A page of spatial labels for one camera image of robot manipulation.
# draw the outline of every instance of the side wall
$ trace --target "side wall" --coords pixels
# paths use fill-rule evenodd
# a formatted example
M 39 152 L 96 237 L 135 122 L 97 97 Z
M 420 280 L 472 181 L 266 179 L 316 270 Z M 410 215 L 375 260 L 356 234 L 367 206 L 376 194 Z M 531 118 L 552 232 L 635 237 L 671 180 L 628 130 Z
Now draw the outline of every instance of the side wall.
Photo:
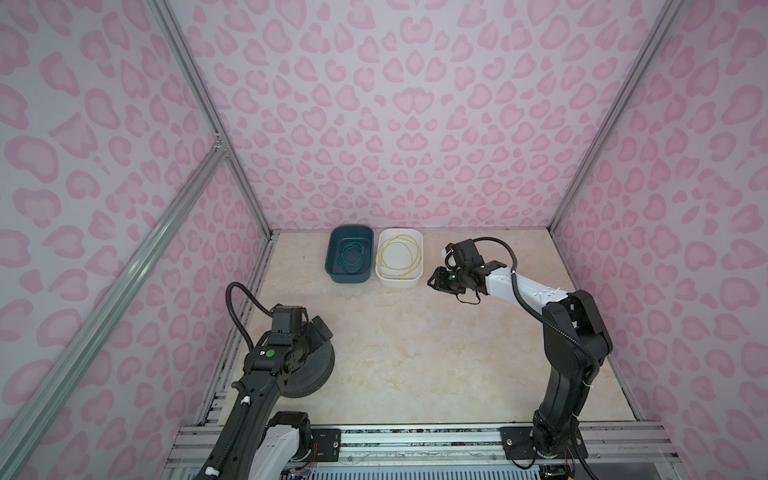
M 692 479 L 768 474 L 766 25 L 693 2 L 554 236 Z
M 548 225 L 662 0 L 171 0 L 274 228 Z
M 0 435 L 211 144 L 141 0 L 0 5 Z
M 224 290 L 247 281 L 262 245 L 222 165 L 20 480 L 159 478 L 230 331 Z

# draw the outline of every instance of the blue plastic container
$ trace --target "blue plastic container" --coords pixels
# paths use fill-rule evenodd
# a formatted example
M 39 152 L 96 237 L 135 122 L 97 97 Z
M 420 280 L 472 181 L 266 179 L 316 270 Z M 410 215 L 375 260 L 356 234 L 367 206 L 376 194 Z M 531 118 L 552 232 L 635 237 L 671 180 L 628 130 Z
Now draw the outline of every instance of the blue plastic container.
M 363 283 L 371 276 L 373 230 L 365 225 L 342 225 L 331 232 L 326 272 L 336 283 Z

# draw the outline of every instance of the white bin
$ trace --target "white bin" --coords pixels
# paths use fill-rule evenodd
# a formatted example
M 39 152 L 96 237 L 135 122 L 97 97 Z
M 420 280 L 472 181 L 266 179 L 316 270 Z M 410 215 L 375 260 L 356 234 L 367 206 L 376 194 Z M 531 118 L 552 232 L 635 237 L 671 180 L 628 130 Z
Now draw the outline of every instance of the white bin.
M 397 236 L 408 237 L 393 240 Z M 415 268 L 407 272 L 408 267 L 418 261 Z M 379 248 L 376 249 L 376 276 L 383 286 L 395 288 L 413 288 L 419 284 L 424 273 L 424 236 L 412 228 L 388 228 L 379 235 Z

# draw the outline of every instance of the mounting plate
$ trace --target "mounting plate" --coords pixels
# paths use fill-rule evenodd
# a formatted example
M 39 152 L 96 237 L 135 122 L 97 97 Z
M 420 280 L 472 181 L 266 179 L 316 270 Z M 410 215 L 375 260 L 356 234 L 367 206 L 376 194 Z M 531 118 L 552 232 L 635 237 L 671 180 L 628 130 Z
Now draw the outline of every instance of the mounting plate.
M 507 460 L 541 459 L 531 445 L 531 427 L 501 427 L 498 432 L 502 435 L 502 447 L 504 447 L 504 454 L 506 455 Z M 576 438 L 581 440 L 581 444 L 577 445 L 577 448 L 584 458 L 587 458 L 587 446 L 584 444 L 581 432 L 576 431 Z M 511 445 L 508 445 L 507 440 L 511 440 Z M 565 458 L 565 452 L 561 453 L 556 458 Z
M 338 462 L 341 430 L 312 429 L 312 442 L 317 444 L 316 462 Z

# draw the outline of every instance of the yellow string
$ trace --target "yellow string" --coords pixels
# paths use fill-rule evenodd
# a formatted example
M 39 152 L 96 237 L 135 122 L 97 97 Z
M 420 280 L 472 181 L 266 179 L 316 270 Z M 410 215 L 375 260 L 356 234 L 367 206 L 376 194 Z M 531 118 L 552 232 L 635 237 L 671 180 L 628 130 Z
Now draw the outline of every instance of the yellow string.
M 400 243 L 402 245 L 405 245 L 406 249 L 408 249 L 408 253 L 411 256 L 411 264 L 408 266 L 405 266 L 403 268 L 394 268 L 389 265 L 387 265 L 386 261 L 384 260 L 384 252 L 387 248 L 389 248 L 390 245 L 393 243 Z M 412 245 L 416 245 L 416 257 L 414 258 L 413 252 L 411 251 L 411 248 L 408 246 L 408 243 Z M 419 268 L 419 264 L 422 261 L 422 249 L 419 247 L 419 243 L 413 239 L 410 235 L 400 234 L 396 237 L 389 238 L 387 240 L 384 240 L 384 243 L 379 248 L 379 252 L 376 254 L 376 256 L 379 258 L 379 272 L 381 273 L 381 276 L 387 279 L 398 279 L 402 280 L 405 277 L 407 277 L 410 273 L 412 273 L 414 270 Z M 394 270 L 394 271 L 400 271 L 400 270 L 407 270 L 404 273 L 398 273 L 396 275 L 386 275 L 384 272 L 381 271 L 382 268 L 386 268 L 388 270 Z

